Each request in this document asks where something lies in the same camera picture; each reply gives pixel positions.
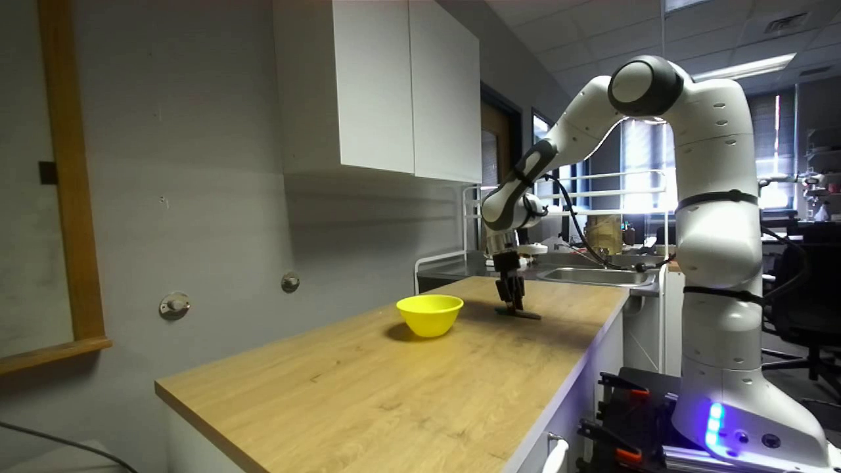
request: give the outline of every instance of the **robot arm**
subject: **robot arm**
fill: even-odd
[[[522,196],[546,169],[585,162],[624,118],[672,126],[684,288],[684,359],[674,431],[706,455],[760,472],[832,472],[835,448],[814,416],[762,376],[762,239],[753,135],[736,81],[691,81],[677,67],[640,55],[590,79],[481,209],[490,236],[529,226]],[[517,253],[493,239],[498,297],[522,307]]]

